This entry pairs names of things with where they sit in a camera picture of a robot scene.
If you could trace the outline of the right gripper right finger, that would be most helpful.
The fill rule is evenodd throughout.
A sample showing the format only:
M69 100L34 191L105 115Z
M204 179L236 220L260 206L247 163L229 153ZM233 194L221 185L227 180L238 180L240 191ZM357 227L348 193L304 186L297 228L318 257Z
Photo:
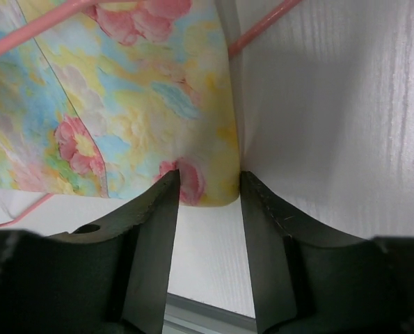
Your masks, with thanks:
M414 333L414 237L336 230L240 175L258 333Z

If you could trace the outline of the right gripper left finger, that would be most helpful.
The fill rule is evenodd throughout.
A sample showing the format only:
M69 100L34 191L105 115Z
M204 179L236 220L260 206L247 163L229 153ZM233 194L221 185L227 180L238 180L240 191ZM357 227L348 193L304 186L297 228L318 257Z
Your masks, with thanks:
M74 232L0 230L0 333L161 333L180 174Z

